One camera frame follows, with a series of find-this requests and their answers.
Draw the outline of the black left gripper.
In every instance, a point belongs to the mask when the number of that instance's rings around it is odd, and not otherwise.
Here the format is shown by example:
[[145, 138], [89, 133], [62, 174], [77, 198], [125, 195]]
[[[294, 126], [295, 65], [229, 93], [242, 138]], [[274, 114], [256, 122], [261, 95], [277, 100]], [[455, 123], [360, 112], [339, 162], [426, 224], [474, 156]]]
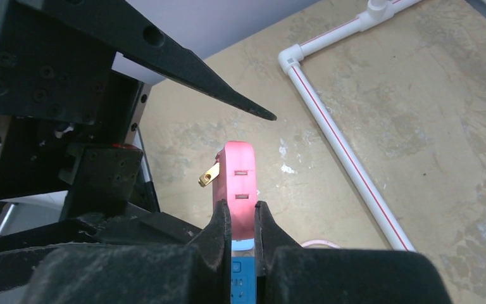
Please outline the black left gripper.
[[145, 58], [151, 27], [126, 1], [0, 1], [0, 201], [66, 191], [66, 220], [0, 237], [0, 253], [186, 244], [201, 232], [128, 205], [146, 86], [112, 64], [117, 54]]

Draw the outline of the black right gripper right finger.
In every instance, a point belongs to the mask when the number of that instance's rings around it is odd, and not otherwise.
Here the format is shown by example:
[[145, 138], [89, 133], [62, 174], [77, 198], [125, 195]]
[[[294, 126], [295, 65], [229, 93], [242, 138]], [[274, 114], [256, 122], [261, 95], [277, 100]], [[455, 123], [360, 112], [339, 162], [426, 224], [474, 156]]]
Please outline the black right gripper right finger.
[[258, 303], [451, 303], [436, 267], [402, 250], [303, 248], [255, 205]]

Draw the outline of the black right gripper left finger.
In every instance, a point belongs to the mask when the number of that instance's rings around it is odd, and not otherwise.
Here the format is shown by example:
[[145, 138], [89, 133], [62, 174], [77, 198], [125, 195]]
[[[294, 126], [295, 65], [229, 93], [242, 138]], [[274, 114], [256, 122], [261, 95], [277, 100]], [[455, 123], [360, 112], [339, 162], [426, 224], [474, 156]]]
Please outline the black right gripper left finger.
[[68, 243], [0, 253], [0, 293], [19, 303], [228, 303], [231, 220], [218, 202], [186, 244]]

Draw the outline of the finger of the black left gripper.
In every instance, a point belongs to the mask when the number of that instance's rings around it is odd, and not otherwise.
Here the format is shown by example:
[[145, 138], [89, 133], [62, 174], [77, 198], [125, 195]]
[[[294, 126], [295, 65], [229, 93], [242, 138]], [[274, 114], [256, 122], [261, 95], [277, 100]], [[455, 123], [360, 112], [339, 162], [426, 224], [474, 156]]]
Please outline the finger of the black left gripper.
[[21, 1], [167, 79], [265, 120], [276, 115], [231, 88], [193, 51], [126, 1]]

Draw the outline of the light blue USB charger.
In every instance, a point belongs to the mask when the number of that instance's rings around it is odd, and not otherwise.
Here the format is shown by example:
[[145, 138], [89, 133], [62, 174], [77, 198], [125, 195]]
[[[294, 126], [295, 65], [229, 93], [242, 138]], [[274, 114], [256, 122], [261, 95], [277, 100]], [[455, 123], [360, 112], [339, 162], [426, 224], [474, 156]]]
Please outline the light blue USB charger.
[[249, 251], [254, 246], [254, 239], [232, 240], [232, 251]]

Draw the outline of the pink small charger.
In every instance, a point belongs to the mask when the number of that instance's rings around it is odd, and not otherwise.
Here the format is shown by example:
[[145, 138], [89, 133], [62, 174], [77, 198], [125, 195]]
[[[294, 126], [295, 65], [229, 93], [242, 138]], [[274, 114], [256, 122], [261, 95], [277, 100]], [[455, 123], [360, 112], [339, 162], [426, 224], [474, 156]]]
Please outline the pink small charger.
[[199, 179], [201, 187], [212, 185], [213, 204], [227, 202], [232, 222], [232, 239], [254, 237], [254, 209], [258, 202], [256, 159], [248, 142], [229, 141], [215, 156], [212, 167]]

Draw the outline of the blue cube socket adapter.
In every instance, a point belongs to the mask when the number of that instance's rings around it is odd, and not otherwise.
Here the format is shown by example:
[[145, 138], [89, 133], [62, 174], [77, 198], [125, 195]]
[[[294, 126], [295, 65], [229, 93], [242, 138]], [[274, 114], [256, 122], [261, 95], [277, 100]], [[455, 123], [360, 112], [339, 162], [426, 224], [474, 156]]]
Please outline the blue cube socket adapter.
[[252, 256], [234, 256], [231, 274], [231, 304], [256, 303], [255, 259]]

